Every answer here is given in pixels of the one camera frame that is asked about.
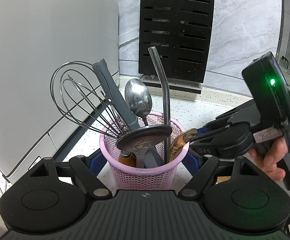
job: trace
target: pink mesh basket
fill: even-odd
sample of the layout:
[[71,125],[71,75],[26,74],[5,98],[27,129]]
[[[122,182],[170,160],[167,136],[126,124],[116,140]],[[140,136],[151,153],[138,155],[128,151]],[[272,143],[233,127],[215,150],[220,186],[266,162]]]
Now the pink mesh basket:
[[[149,125],[163,124],[163,114],[151,111],[147,116]],[[173,132],[171,134],[171,141],[176,138],[185,129],[174,118],[170,119]],[[100,136],[100,149],[104,157],[110,164],[114,181],[117,189],[127,190],[168,190],[171,188],[175,172],[178,164],[185,157],[189,143],[187,143],[176,155],[173,161],[163,166],[152,169],[139,169],[129,167],[117,161],[120,150],[115,147],[116,139],[101,134]],[[156,146],[157,152],[164,159],[164,142]]]

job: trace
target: metal straw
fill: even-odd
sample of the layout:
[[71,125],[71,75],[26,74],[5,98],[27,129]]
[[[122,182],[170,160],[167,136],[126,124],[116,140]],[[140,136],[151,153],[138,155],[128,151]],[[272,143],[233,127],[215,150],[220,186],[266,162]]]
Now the metal straw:
[[[163,113],[164,124],[170,125],[170,98],[169,98],[169,86],[163,65],[161,64],[157,49],[155,46],[148,48],[149,55],[152,58],[155,70],[158,75],[158,79],[163,89]],[[164,164],[169,162],[170,158],[170,136],[164,140]]]

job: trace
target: basket rim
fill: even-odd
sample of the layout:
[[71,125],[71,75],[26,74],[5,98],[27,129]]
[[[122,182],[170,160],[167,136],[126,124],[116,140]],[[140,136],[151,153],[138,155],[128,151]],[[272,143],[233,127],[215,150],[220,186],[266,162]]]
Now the basket rim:
[[[161,113],[161,112],[151,111],[149,114],[163,117],[163,113]],[[170,118],[170,121],[174,125],[176,125],[180,129],[181,132],[185,131],[185,128],[180,124],[180,122],[178,122],[177,120],[175,120],[172,117]],[[124,165],[124,164],[120,163],[119,161],[115,160],[106,149],[105,135],[101,134],[101,136],[100,136],[100,149],[101,149],[102,154],[106,158],[106,160],[109,162],[109,164],[114,166],[115,168],[119,169],[120,171],[129,173],[129,174],[133,174],[133,175],[151,176],[151,175],[157,175],[157,174],[161,174],[163,172],[169,171],[169,170],[177,167],[178,164],[183,160],[183,158],[186,156],[186,154],[188,152],[188,148],[189,148],[189,143],[187,143],[183,147],[183,149],[181,150],[179,155],[174,160],[172,160],[170,163],[159,166],[157,168],[140,169],[140,168],[134,168],[134,167]]]

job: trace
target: slot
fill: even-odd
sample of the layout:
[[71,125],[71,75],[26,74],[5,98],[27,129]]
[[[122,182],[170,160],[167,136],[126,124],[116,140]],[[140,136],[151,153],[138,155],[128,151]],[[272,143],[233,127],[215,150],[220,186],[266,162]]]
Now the slot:
[[178,57],[177,60],[184,61],[184,62],[190,62],[190,63],[196,63],[196,64],[203,64],[202,61],[194,60],[194,59],[188,59],[188,58],[182,58],[182,57]]
[[167,11],[170,11],[171,10],[171,7],[145,6],[145,9],[167,10]]
[[167,44],[167,43],[146,42],[146,41],[144,41],[143,43],[144,43],[144,45],[169,47],[169,44]]
[[165,31],[151,31],[151,30],[144,30],[145,33],[156,33],[156,34],[167,34],[169,35],[170,32],[165,32]]
[[[150,57],[150,55],[148,53],[143,53],[143,56],[145,57]],[[160,58],[168,58],[168,56],[165,55],[159,55]]]
[[197,14],[202,14],[202,15],[209,15],[209,13],[207,13],[207,12],[201,12],[201,11],[196,11],[196,10],[188,11],[186,9],[182,9],[182,12],[197,13]]
[[188,0],[188,1],[195,1],[195,2],[210,3],[210,1],[207,1],[207,0]]
[[199,48],[194,48],[194,47],[187,47],[187,46],[181,46],[179,45],[178,48],[180,49],[188,49],[188,50],[194,50],[194,51],[199,51],[199,52],[204,52],[204,49],[199,49]]
[[152,22],[166,22],[170,23],[169,19],[155,19],[155,18],[145,18],[145,21],[152,21]]
[[180,23],[186,24],[186,25],[194,25],[194,26],[204,27],[204,28],[208,27],[206,24],[202,24],[202,23],[195,23],[195,22],[188,22],[188,21],[180,21]]
[[193,35],[193,34],[188,34],[188,33],[180,33],[179,35],[180,36],[183,36],[183,37],[189,37],[189,38],[194,38],[194,39],[206,40],[206,37],[198,36],[198,35]]

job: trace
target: golden spoon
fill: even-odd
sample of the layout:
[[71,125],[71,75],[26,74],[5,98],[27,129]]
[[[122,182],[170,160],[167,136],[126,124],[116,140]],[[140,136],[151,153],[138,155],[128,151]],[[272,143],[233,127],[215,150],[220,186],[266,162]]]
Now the golden spoon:
[[183,148],[186,145],[186,143],[188,143],[190,141],[190,139],[192,139],[196,134],[197,134],[197,129],[195,129],[195,128],[188,129],[188,130],[182,132],[180,135],[178,135],[173,140],[173,142],[171,143],[171,146],[170,146],[169,162],[171,162],[174,159],[175,154],[181,148]]

